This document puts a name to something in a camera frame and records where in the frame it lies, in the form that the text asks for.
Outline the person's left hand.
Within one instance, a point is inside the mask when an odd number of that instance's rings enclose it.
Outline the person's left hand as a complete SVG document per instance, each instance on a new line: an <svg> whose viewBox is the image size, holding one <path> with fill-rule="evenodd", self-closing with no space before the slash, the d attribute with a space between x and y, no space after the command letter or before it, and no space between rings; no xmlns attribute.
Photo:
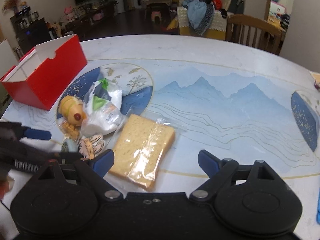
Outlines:
<svg viewBox="0 0 320 240"><path fill-rule="evenodd" d="M1 178L0 180L0 200L3 199L6 193L8 193L14 186L14 179L10 176Z"/></svg>

